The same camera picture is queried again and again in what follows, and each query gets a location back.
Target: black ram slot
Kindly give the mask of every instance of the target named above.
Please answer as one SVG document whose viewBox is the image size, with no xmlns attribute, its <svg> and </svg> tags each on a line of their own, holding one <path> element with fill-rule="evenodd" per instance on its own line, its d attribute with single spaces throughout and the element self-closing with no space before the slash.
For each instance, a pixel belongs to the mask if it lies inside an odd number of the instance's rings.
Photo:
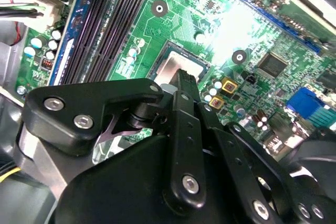
<svg viewBox="0 0 336 224">
<path fill-rule="evenodd" d="M 87 82 L 103 81 L 115 63 L 144 0 L 118 0 L 108 28 L 93 58 Z"/>
<path fill-rule="evenodd" d="M 85 24 L 75 43 L 75 50 L 69 60 L 62 84 L 79 82 L 80 73 L 85 66 L 87 54 L 99 34 L 99 28 L 110 1 L 111 0 L 91 0 Z"/>
</svg>

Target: silver screw head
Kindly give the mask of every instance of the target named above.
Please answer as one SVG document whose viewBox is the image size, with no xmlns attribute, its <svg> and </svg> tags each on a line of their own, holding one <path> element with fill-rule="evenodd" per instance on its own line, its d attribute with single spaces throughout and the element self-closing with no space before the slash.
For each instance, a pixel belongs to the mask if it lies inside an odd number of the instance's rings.
<svg viewBox="0 0 336 224">
<path fill-rule="evenodd" d="M 189 97 L 187 97 L 185 94 L 181 94 L 182 98 L 185 99 L 185 100 L 189 100 Z"/>
<path fill-rule="evenodd" d="M 323 213 L 321 212 L 321 210 L 316 205 L 312 205 L 311 209 L 313 210 L 314 214 L 316 214 L 317 217 L 319 217 L 320 219 L 324 218 Z"/>
<path fill-rule="evenodd" d="M 305 208 L 304 205 L 299 204 L 299 210 L 302 213 L 303 216 L 305 216 L 307 219 L 310 219 L 310 213 L 308 212 L 308 210 Z"/>
<path fill-rule="evenodd" d="M 212 110 L 211 107 L 210 107 L 208 104 L 204 105 L 204 108 L 205 108 L 207 111 L 211 111 L 211 110 Z"/>
<path fill-rule="evenodd" d="M 78 115 L 73 122 L 80 129 L 88 130 L 93 127 L 93 120 L 88 115 Z"/>
<path fill-rule="evenodd" d="M 183 187 L 188 191 L 190 194 L 197 194 L 200 190 L 199 184 L 195 178 L 192 176 L 186 175 L 182 179 Z"/>
<path fill-rule="evenodd" d="M 238 125 L 234 125 L 233 128 L 235 129 L 235 131 L 237 132 L 241 132 L 241 128 Z"/>
<path fill-rule="evenodd" d="M 264 220 L 268 220 L 269 218 L 268 210 L 260 200 L 253 201 L 253 207 L 260 217 L 262 217 Z"/>
<path fill-rule="evenodd" d="M 16 93 L 18 93 L 19 95 L 24 95 L 27 93 L 27 89 L 25 86 L 19 86 L 16 89 Z"/>
<path fill-rule="evenodd" d="M 47 100 L 44 101 L 44 106 L 48 110 L 60 111 L 64 108 L 64 103 L 57 98 L 48 98 Z"/>
<path fill-rule="evenodd" d="M 151 88 L 151 90 L 153 90 L 154 92 L 158 92 L 159 89 L 156 86 L 150 85 L 149 86 Z"/>
</svg>

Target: yellow wire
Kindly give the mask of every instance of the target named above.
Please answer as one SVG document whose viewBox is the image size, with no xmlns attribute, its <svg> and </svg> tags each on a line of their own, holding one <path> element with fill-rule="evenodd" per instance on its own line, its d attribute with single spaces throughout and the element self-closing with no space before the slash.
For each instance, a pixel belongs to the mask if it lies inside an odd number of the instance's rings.
<svg viewBox="0 0 336 224">
<path fill-rule="evenodd" d="M 5 180 L 8 176 L 10 176 L 11 174 L 13 174 L 13 173 L 17 173 L 17 172 L 19 172 L 20 170 L 21 170 L 20 167 L 16 167 L 16 168 L 10 170 L 8 173 L 5 173 L 4 175 L 0 176 L 0 183 L 1 183 L 2 181 L 4 181 L 4 180 Z"/>
</svg>

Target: white connector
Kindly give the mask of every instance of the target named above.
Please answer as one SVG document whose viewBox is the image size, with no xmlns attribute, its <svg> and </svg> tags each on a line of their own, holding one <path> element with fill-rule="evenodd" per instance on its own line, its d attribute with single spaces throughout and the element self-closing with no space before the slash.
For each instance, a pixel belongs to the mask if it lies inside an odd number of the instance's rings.
<svg viewBox="0 0 336 224">
<path fill-rule="evenodd" d="M 64 4 L 60 0 L 34 0 L 34 2 L 45 8 L 45 10 L 39 10 L 43 16 L 27 19 L 24 23 L 31 29 L 44 33 L 49 27 L 61 20 Z"/>
</svg>

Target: red wire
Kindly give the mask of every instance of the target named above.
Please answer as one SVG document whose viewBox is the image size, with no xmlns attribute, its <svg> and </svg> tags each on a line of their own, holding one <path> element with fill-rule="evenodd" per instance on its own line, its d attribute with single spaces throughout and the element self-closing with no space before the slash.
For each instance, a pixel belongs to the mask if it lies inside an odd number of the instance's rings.
<svg viewBox="0 0 336 224">
<path fill-rule="evenodd" d="M 18 22 L 15 22 L 15 30 L 16 30 L 16 39 L 15 39 L 14 43 L 12 44 L 12 46 L 17 44 L 21 40 L 20 28 L 19 28 Z"/>
</svg>

